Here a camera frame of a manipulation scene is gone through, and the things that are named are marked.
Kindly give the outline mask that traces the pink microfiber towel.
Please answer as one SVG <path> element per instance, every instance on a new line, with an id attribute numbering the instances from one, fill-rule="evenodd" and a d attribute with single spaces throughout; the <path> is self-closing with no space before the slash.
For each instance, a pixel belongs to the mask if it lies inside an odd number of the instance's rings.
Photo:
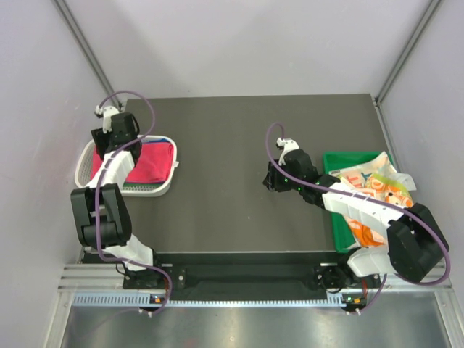
<path id="1" fill-rule="evenodd" d="M 168 142 L 141 143 L 141 155 L 125 183 L 164 183 L 171 172 L 174 145 Z"/>

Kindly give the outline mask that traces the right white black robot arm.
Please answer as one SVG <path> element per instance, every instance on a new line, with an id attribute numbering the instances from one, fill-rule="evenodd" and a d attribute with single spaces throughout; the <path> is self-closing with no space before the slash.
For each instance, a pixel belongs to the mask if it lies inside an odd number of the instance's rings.
<path id="1" fill-rule="evenodd" d="M 270 191 L 296 191 L 311 205 L 347 216 L 380 233 L 386 243 L 350 252 L 338 269 L 348 287 L 374 274 L 396 274 L 410 283 L 425 285 L 425 276 L 445 262 L 441 283 L 450 274 L 449 245 L 431 211 L 416 203 L 401 207 L 382 202 L 350 188 L 340 179 L 320 174 L 302 149 L 280 145 L 281 155 L 270 159 L 263 183 Z"/>

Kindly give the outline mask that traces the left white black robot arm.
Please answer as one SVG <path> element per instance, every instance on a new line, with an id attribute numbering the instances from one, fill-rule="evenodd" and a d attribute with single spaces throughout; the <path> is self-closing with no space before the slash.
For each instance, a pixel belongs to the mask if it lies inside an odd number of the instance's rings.
<path id="1" fill-rule="evenodd" d="M 102 127 L 91 135 L 102 164 L 83 188 L 70 195 L 78 240 L 104 261 L 123 262 L 129 270 L 139 271 L 148 287 L 157 287 L 164 281 L 164 270 L 154 263 L 154 251 L 133 234 L 122 195 L 124 182 L 141 156 L 140 128 L 133 114 L 115 107 L 99 107 L 96 115 Z"/>

